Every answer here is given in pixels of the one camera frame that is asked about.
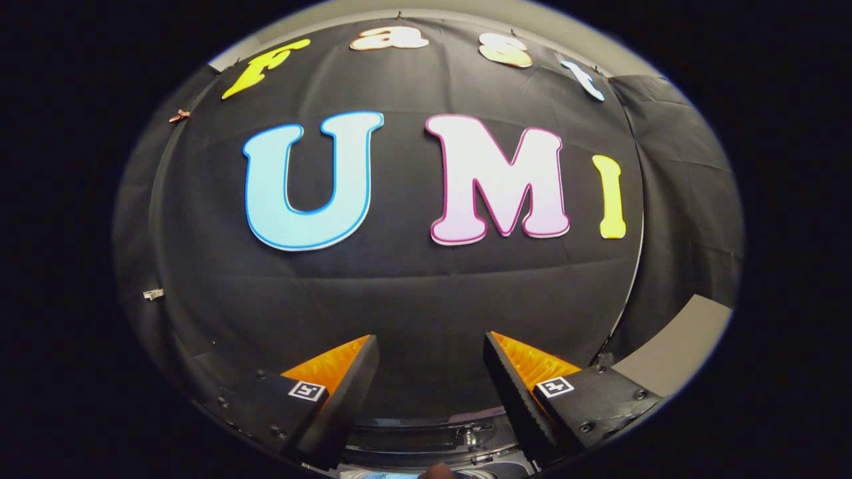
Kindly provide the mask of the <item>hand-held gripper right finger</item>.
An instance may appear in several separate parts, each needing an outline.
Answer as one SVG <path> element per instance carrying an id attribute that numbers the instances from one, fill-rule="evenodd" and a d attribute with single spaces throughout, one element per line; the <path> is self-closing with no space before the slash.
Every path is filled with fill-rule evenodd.
<path id="1" fill-rule="evenodd" d="M 521 450 L 539 466 L 602 448 L 663 400 L 610 366 L 581 368 L 496 331 L 482 357 Z"/>

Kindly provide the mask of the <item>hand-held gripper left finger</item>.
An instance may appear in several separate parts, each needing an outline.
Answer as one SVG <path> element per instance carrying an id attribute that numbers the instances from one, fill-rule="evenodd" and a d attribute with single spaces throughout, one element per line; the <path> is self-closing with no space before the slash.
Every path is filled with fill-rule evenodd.
<path id="1" fill-rule="evenodd" d="M 202 409 L 265 454 L 335 469 L 378 363 L 378 339 L 365 335 L 283 372 L 258 369 Z"/>

